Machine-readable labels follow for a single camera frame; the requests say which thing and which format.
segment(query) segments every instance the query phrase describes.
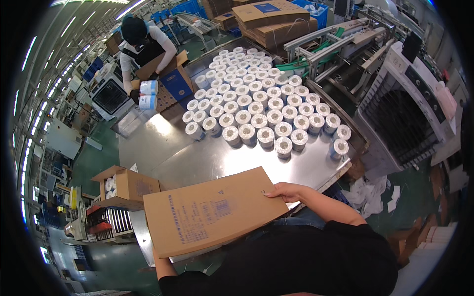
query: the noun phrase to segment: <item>open cardboard box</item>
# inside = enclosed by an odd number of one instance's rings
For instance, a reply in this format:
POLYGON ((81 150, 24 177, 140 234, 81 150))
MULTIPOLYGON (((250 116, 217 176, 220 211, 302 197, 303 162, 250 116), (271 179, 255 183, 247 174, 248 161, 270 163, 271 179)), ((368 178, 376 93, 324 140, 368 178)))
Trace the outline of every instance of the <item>open cardboard box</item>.
MULTIPOLYGON (((137 90, 140 88, 140 82, 146 81, 150 75, 156 70, 164 53, 152 59, 146 65, 137 70, 136 74, 139 80, 132 81, 132 88, 137 90)), ((177 101, 194 93, 191 79, 184 70, 182 64, 188 60, 186 51, 183 50, 175 56, 170 63, 160 73, 159 89, 156 95, 158 112, 165 110, 177 101)))
POLYGON ((147 194, 145 215, 159 258, 228 242, 288 212, 262 167, 201 184, 147 194))
POLYGON ((136 173, 118 165, 100 172, 91 179, 100 182, 100 201, 94 203, 100 207, 115 207, 129 211, 143 210, 143 195, 160 192, 160 183, 151 177, 136 173), (105 181, 116 174, 117 196, 105 199, 105 181))

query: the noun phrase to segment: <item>blue plastic crate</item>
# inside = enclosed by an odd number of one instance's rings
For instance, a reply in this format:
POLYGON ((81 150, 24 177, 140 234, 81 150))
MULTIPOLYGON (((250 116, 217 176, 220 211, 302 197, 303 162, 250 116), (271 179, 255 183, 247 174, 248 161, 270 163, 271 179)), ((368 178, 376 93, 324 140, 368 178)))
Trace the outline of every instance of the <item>blue plastic crate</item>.
POLYGON ((321 30, 321 29, 324 29, 326 27, 326 24, 328 22, 328 9, 329 9, 329 6, 327 5, 323 5, 323 4, 318 4, 316 2, 309 2, 309 1, 305 1, 305 0, 293 0, 292 1, 293 4, 296 4, 302 8, 304 8, 306 5, 314 5, 315 7, 322 7, 324 8, 323 11, 321 12, 317 12, 317 15, 310 15, 312 18, 315 18, 318 20, 318 30, 321 30))

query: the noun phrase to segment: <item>stacked flat cardboard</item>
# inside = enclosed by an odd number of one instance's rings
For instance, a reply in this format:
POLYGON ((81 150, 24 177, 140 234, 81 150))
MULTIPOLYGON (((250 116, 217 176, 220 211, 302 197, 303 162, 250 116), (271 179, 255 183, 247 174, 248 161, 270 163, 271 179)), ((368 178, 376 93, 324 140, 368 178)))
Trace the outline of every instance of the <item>stacked flat cardboard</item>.
POLYGON ((230 11, 230 12, 224 13, 223 15, 215 17, 214 22, 220 24, 221 28, 224 31, 228 31, 229 29, 237 27, 237 20, 233 11, 230 11))
POLYGON ((232 8, 239 25, 246 29, 294 22, 297 18, 310 19, 310 13, 285 0, 246 4, 232 8))
POLYGON ((209 19, 214 19, 232 9, 232 0, 202 0, 202 5, 209 19))
POLYGON ((239 24, 239 28, 244 36, 255 40, 264 48, 273 48, 318 30, 318 21, 315 18, 311 18, 309 21, 296 20, 296 22, 269 25, 255 29, 247 29, 239 24))

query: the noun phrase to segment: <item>flat cardboard sheet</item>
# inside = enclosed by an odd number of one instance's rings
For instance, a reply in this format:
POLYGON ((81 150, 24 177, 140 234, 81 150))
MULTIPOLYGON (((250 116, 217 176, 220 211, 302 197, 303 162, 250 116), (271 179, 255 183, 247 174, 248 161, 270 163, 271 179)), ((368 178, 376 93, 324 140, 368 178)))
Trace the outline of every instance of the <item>flat cardboard sheet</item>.
POLYGON ((159 258, 240 237, 285 214, 262 167, 184 188, 145 195, 145 215, 159 258))
POLYGON ((310 13, 285 0, 246 4, 232 8, 237 20, 247 29, 294 22, 297 18, 309 20, 310 13))

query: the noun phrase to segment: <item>forearm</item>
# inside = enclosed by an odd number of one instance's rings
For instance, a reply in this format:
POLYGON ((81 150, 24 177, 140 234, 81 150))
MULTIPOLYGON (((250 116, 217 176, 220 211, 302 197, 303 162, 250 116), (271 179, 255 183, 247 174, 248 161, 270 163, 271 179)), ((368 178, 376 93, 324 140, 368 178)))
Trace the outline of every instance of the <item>forearm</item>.
POLYGON ((321 217, 324 222, 334 220, 355 226, 367 223, 365 219, 350 206, 327 197, 307 186, 302 186, 301 188, 300 201, 321 217))

